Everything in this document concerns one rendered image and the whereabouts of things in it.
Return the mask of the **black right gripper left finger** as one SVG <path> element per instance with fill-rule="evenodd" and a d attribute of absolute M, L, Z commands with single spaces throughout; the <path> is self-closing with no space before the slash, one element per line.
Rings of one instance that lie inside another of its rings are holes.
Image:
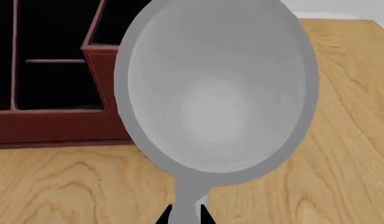
<path fill-rule="evenodd" d="M 172 204 L 167 206 L 167 208 L 163 211 L 161 216 L 158 218 L 156 224 L 168 224 L 168 219 L 169 219 L 171 210 L 172 210 Z"/>

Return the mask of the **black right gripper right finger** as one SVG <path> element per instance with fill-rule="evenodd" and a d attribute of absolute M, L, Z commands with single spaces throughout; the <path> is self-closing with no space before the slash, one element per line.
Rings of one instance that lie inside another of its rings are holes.
<path fill-rule="evenodd" d="M 216 224 L 205 205 L 200 206 L 200 224 Z"/>

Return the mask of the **grey frying pan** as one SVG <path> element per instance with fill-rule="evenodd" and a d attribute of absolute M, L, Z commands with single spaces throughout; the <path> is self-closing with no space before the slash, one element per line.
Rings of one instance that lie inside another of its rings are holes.
<path fill-rule="evenodd" d="M 212 187 L 274 171 L 311 125 L 316 58 L 280 0 L 151 0 L 115 63 L 118 114 L 176 180 L 167 224 L 200 224 Z"/>

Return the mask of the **dark red compartment caddy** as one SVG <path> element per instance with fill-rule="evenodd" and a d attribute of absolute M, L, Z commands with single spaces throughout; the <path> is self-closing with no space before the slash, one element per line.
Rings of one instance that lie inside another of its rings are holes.
<path fill-rule="evenodd" d="M 0 0 L 0 146 L 129 140 L 121 39 L 150 0 Z"/>

